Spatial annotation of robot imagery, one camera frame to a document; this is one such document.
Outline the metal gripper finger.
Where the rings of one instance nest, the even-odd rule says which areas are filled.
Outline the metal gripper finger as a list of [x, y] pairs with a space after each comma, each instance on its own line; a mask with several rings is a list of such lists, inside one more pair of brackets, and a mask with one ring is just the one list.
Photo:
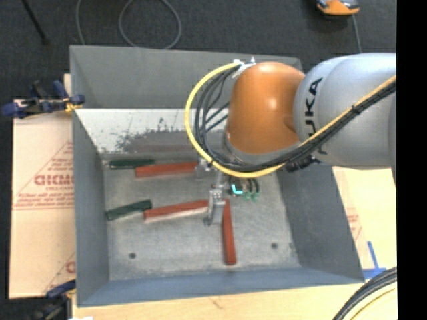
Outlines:
[[208, 164], [205, 159], [199, 158], [195, 166], [194, 173], [196, 179], [203, 179], [213, 173], [214, 169]]
[[221, 190], [211, 190], [209, 192], [207, 214], [203, 218], [203, 224], [209, 227], [213, 224], [220, 224], [226, 200]]

